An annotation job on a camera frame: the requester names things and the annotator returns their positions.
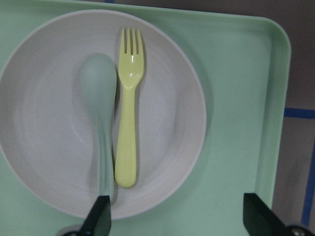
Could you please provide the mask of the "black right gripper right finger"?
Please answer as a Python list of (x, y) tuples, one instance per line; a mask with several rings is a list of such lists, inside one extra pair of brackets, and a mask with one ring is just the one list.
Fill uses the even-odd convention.
[(243, 224), (251, 236), (296, 236), (298, 228), (285, 224), (255, 193), (245, 193)]

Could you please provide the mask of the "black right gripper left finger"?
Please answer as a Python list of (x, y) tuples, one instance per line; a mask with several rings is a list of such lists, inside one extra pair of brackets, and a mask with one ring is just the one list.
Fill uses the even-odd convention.
[(79, 230), (79, 236), (108, 236), (111, 230), (111, 204), (109, 196), (98, 196)]

